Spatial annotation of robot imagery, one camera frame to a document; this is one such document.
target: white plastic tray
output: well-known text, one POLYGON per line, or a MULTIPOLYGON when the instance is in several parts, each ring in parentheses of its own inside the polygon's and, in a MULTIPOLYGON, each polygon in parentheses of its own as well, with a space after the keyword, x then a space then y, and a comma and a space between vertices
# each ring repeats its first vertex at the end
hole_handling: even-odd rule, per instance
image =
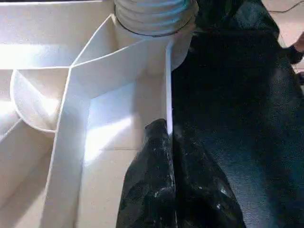
POLYGON ((2 3, 0 22, 0 227, 114 228, 145 126, 172 132, 193 20, 140 36, 104 0, 2 3))

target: white cylindrical pipe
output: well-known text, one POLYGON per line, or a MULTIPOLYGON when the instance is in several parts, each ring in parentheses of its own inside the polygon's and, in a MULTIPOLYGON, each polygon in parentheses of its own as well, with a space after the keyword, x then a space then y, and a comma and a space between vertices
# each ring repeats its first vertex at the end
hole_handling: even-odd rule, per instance
POLYGON ((166 36, 185 26, 195 15, 195 0, 115 0, 116 15, 128 30, 166 36))

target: compartment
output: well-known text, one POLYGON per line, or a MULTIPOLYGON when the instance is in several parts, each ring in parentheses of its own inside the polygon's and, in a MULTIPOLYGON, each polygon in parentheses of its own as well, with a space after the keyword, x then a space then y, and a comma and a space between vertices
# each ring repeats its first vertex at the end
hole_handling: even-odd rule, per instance
POLYGON ((71 68, 42 228, 115 227, 124 175, 145 126, 166 118, 172 130, 170 70, 163 41, 141 41, 71 68))
POLYGON ((12 70, 0 70, 0 140, 19 119, 10 99, 12 73, 12 70))
POLYGON ((0 68, 70 66, 114 1, 0 3, 0 68))
POLYGON ((140 36, 125 30, 111 14, 91 37, 74 65, 111 54, 140 39, 140 36))
POLYGON ((54 133, 68 68, 16 70, 11 99, 19 116, 31 127, 54 133))
POLYGON ((52 145, 22 120, 0 140, 1 228, 38 228, 52 145))

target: dark gray surface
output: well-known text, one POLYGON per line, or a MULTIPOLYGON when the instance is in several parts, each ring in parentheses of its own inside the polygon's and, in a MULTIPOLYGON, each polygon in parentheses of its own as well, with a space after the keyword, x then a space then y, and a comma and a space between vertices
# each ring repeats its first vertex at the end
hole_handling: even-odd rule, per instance
POLYGON ((248 228, 303 227, 304 106, 266 32, 200 34, 172 73, 173 121, 228 177, 248 228))

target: white plastic divider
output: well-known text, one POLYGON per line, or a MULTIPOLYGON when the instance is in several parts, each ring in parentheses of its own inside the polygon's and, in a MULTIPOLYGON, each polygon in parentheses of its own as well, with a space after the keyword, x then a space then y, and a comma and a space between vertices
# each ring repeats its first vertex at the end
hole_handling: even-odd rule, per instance
POLYGON ((122 28, 111 14, 91 37, 73 65, 106 56, 139 40, 139 36, 122 28))
POLYGON ((12 73, 12 70, 0 70, 0 140, 19 119, 10 99, 12 73))
POLYGON ((50 152, 52 144, 52 139, 22 120, 19 120, 0 140, 0 208, 9 201, 19 185, 39 164, 40 159, 50 152))
POLYGON ((72 221, 79 228, 114 227, 124 174, 144 128, 167 117, 168 41, 140 41, 70 69, 42 228, 72 221))
POLYGON ((31 127, 55 133, 68 68, 15 70, 10 96, 16 111, 31 127))
POLYGON ((0 3, 0 68, 69 67, 114 1, 0 3))

